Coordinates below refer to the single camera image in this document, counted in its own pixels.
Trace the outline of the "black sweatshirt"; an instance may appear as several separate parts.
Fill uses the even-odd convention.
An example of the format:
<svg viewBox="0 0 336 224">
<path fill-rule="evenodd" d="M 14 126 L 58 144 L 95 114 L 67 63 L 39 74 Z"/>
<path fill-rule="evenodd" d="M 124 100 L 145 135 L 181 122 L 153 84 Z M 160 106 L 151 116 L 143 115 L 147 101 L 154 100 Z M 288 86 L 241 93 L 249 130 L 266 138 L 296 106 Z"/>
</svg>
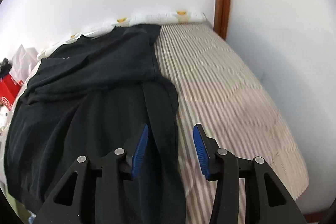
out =
<svg viewBox="0 0 336 224">
<path fill-rule="evenodd" d="M 7 133 L 9 194 L 37 213 L 79 157 L 99 159 L 146 124 L 149 138 L 134 181 L 125 183 L 129 223 L 184 223 L 178 172 L 178 95 L 159 70 L 160 26 L 116 27 L 81 36 L 43 59 L 18 99 Z"/>
</svg>

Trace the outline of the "striped beige mattress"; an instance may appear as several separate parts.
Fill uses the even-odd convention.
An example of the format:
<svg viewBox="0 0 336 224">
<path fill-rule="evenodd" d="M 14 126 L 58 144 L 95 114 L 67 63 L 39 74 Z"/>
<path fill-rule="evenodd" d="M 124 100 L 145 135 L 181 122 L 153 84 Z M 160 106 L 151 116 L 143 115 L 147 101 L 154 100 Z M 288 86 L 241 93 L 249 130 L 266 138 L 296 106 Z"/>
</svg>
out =
<svg viewBox="0 0 336 224">
<path fill-rule="evenodd" d="M 231 47 L 205 24 L 160 26 L 155 55 L 178 95 L 178 172 L 186 198 L 184 223 L 210 220 L 216 184 L 201 173 L 193 127 L 245 159 L 262 156 L 294 199 L 306 190 L 306 164 L 271 97 Z"/>
</svg>

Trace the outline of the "red paper bag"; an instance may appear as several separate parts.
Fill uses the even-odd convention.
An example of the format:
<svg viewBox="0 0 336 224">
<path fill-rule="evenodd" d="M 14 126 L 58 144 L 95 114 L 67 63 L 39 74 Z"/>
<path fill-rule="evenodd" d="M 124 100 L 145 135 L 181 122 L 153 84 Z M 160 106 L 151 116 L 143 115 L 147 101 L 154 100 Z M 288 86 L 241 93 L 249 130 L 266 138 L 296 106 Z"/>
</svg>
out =
<svg viewBox="0 0 336 224">
<path fill-rule="evenodd" d="M 18 82 L 10 75 L 1 78 L 0 82 L 0 100 L 1 103 L 7 107 L 8 110 L 11 110 L 15 98 L 17 97 L 23 81 L 19 80 Z"/>
</svg>

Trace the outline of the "plaid dark cloth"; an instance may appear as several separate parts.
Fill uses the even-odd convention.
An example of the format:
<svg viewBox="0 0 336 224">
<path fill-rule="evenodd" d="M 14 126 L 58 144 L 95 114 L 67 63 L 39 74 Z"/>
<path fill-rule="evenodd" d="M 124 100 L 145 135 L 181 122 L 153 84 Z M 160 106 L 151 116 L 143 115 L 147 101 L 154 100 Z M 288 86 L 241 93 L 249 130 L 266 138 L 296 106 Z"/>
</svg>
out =
<svg viewBox="0 0 336 224">
<path fill-rule="evenodd" d="M 1 62 L 0 66 L 0 78 L 7 76 L 10 73 L 10 70 L 12 68 L 12 63 L 9 62 L 7 58 L 4 58 Z"/>
</svg>

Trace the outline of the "white plastic bag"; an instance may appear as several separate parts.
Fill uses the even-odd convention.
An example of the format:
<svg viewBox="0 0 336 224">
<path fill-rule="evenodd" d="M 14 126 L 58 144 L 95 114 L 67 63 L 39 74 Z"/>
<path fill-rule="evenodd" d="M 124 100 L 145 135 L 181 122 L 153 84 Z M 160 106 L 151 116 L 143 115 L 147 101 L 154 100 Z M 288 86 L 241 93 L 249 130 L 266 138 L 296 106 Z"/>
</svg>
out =
<svg viewBox="0 0 336 224">
<path fill-rule="evenodd" d="M 20 46 L 10 60 L 12 68 L 10 75 L 18 83 L 23 83 L 37 65 L 38 52 L 35 48 Z"/>
</svg>

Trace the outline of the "white patterned pillow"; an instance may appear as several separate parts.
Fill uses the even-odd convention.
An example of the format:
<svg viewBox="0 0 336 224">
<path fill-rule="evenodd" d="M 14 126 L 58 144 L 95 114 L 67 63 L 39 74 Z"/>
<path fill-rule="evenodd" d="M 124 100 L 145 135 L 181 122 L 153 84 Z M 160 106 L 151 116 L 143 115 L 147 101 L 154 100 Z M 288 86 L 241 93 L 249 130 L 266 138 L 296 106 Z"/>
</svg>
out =
<svg viewBox="0 0 336 224">
<path fill-rule="evenodd" d="M 187 10 L 169 11 L 161 12 L 158 14 L 147 14 L 131 16 L 128 18 L 120 18 L 114 22 L 108 22 L 100 24 L 99 26 L 87 28 L 76 34 L 70 36 L 68 40 L 60 41 L 52 46 L 46 47 L 37 55 L 37 60 L 45 59 L 49 57 L 57 48 L 64 44 L 72 44 L 84 35 L 89 38 L 98 38 L 109 32 L 111 32 L 115 27 L 131 27 L 139 24 L 179 24 L 179 23 L 204 23 L 207 21 L 205 14 L 202 12 L 191 12 Z"/>
</svg>

